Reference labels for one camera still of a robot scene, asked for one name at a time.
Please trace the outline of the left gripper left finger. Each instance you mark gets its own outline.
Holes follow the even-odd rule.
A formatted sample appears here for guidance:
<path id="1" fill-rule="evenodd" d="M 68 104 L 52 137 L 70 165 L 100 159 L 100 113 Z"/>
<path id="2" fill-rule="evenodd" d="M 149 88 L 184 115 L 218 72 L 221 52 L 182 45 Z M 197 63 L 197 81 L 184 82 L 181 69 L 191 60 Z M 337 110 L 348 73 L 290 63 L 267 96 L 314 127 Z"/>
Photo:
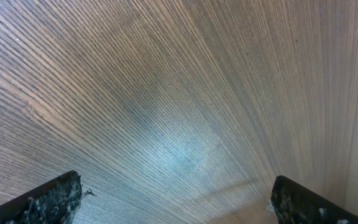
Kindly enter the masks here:
<path id="1" fill-rule="evenodd" d="M 0 224 L 72 223 L 81 198 L 81 177 L 71 170 L 0 205 Z"/>

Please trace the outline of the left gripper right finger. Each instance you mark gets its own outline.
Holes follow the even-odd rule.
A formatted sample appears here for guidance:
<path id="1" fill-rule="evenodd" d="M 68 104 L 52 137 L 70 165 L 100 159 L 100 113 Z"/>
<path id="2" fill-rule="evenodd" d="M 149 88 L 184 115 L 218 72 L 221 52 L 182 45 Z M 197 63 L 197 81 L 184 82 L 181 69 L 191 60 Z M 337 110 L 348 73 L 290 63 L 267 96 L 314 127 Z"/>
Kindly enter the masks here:
<path id="1" fill-rule="evenodd" d="M 337 206 L 295 181 L 276 177 L 268 208 L 279 224 L 358 224 L 358 216 Z"/>

